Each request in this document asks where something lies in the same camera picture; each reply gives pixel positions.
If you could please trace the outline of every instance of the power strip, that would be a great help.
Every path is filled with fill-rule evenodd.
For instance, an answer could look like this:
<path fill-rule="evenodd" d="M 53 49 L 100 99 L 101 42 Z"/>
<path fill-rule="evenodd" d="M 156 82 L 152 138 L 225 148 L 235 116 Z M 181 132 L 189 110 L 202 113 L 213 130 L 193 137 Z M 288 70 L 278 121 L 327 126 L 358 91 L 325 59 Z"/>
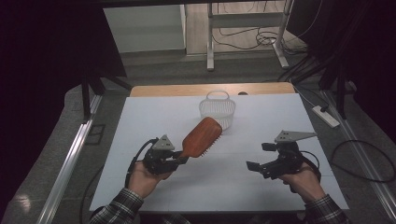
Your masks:
<path fill-rule="evenodd" d="M 329 113 L 327 113 L 326 111 L 321 112 L 320 109 L 321 109 L 320 105 L 317 105 L 314 108 L 312 108 L 315 114 L 317 114 L 321 119 L 323 119 L 327 124 L 329 124 L 330 127 L 335 128 L 338 125 L 340 125 L 340 123 L 335 118 L 333 118 Z"/>

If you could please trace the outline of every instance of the wall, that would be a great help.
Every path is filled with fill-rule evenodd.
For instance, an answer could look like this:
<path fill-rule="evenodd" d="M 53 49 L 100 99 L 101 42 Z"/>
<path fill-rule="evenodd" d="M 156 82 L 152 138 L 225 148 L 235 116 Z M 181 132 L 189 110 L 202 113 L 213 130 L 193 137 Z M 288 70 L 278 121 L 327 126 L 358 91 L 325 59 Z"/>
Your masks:
<path fill-rule="evenodd" d="M 119 53 L 184 49 L 184 6 L 104 9 Z"/>

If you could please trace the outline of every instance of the plastic basket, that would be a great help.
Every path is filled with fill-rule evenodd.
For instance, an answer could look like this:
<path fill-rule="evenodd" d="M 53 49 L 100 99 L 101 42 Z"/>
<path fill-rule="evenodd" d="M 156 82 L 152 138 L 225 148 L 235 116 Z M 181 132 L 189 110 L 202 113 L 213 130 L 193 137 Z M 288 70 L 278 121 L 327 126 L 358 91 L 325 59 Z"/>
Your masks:
<path fill-rule="evenodd" d="M 209 99 L 209 95 L 214 92 L 223 92 L 227 95 L 226 99 Z M 233 112 L 235 111 L 235 102 L 230 100 L 230 95 L 224 90 L 210 91 L 206 99 L 199 104 L 201 118 L 210 117 L 217 121 L 222 130 L 228 129 L 233 123 Z"/>

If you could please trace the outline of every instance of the metal rail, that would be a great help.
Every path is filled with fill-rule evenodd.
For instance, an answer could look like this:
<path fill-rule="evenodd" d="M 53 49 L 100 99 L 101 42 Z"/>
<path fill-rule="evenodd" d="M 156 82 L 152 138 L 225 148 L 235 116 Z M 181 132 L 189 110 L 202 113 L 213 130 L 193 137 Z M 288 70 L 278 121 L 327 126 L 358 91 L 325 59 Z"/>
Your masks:
<path fill-rule="evenodd" d="M 332 111 L 332 114 L 338 119 L 340 122 L 341 130 L 344 134 L 344 137 L 347 140 L 356 140 L 358 139 L 354 134 L 352 128 L 349 126 L 347 120 L 341 118 L 338 112 L 335 109 L 335 101 L 332 97 L 332 94 L 328 91 L 322 92 L 323 96 L 329 102 L 329 108 Z M 364 150 L 364 146 L 362 144 L 354 144 L 353 146 L 353 153 L 355 158 L 357 159 L 361 169 L 366 174 L 367 177 L 372 179 L 382 179 L 381 175 L 375 169 L 375 166 L 371 162 L 370 158 L 366 154 Z M 385 211 L 387 212 L 389 219 L 392 223 L 396 223 L 396 201 L 394 198 L 393 193 L 389 190 L 387 184 L 382 183 L 375 183 L 371 182 L 371 185 L 375 191 L 376 196 L 378 197 L 379 201 L 382 203 Z"/>
<path fill-rule="evenodd" d="M 81 124 L 78 133 L 72 146 L 69 149 L 69 153 L 64 160 L 64 165 L 55 180 L 52 190 L 49 193 L 49 197 L 44 204 L 41 214 L 38 217 L 37 224 L 51 223 L 55 213 L 59 207 L 59 204 L 64 196 L 67 184 L 69 183 L 70 177 L 73 174 L 76 162 L 78 160 L 79 153 L 84 146 L 85 139 L 92 126 L 93 117 L 97 111 L 97 108 L 102 100 L 102 96 L 95 95 L 91 103 L 91 117 L 86 123 Z"/>

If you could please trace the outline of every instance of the white tabletop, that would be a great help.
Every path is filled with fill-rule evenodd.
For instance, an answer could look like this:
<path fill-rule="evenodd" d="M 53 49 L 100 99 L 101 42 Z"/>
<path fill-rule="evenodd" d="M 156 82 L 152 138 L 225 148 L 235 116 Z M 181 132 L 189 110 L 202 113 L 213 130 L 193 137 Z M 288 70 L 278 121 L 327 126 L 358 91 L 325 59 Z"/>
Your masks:
<path fill-rule="evenodd" d="M 167 134 L 176 151 L 201 120 L 205 96 L 129 97 L 107 156 L 90 210 L 109 204 L 123 187 L 126 170 L 137 150 L 149 139 Z M 264 179 L 248 170 L 246 161 L 273 161 L 277 152 L 262 151 L 282 130 L 315 130 L 300 96 L 290 94 L 231 96 L 236 102 L 233 125 L 200 158 L 190 158 L 145 199 L 140 212 L 261 212 L 301 211 L 304 203 L 281 180 Z M 300 150 L 320 161 L 321 184 L 336 203 L 347 209 L 332 169 L 317 137 L 297 142 Z M 312 156 L 308 159 L 316 162 Z"/>

